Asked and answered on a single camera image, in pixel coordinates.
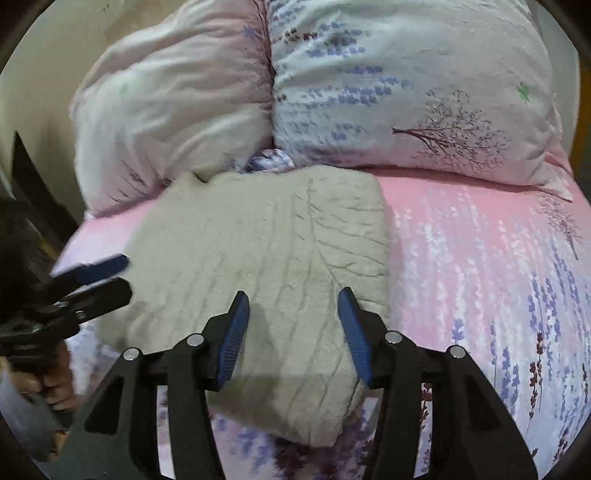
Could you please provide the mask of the person left hand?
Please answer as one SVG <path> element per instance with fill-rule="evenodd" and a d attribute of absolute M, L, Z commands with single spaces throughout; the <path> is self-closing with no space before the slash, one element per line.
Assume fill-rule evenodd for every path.
<path fill-rule="evenodd" d="M 54 359 L 40 376 L 16 371 L 8 359 L 1 359 L 1 414 L 34 460 L 48 462 L 58 455 L 67 433 L 55 414 L 72 412 L 77 403 L 65 342 L 56 346 Z"/>

